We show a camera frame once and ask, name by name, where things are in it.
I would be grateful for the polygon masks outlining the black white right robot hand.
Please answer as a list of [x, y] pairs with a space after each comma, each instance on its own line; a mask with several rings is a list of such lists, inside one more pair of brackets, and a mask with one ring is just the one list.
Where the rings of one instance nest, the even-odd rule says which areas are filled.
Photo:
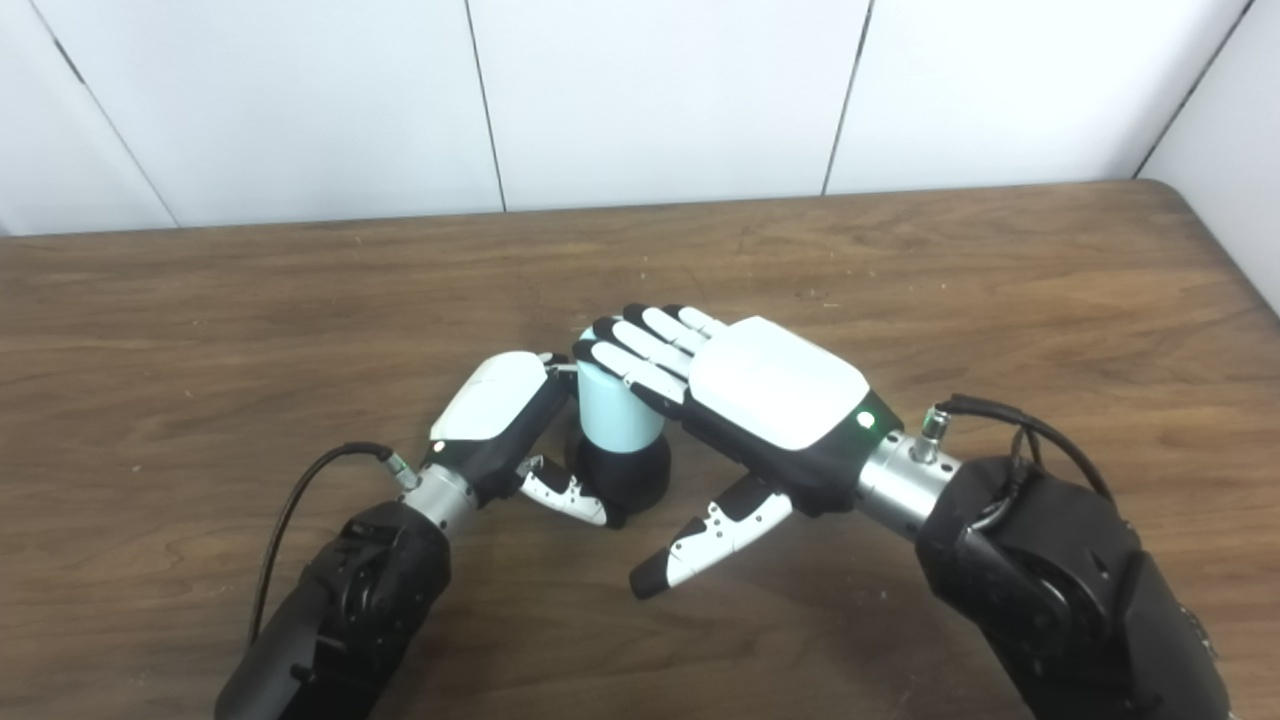
[[745, 550], [795, 512], [850, 512], [864, 466], [900, 416], [852, 364], [771, 322], [628, 305], [573, 345], [662, 418], [745, 469], [628, 577], [649, 600]]

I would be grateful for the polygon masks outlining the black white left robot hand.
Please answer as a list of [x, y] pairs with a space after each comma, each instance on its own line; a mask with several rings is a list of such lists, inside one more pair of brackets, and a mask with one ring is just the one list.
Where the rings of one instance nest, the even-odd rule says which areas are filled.
[[620, 509], [532, 451], [576, 395], [577, 374], [558, 354], [509, 351], [483, 361], [431, 425], [419, 483], [403, 503], [448, 539], [475, 512], [517, 493], [593, 527], [623, 528]]

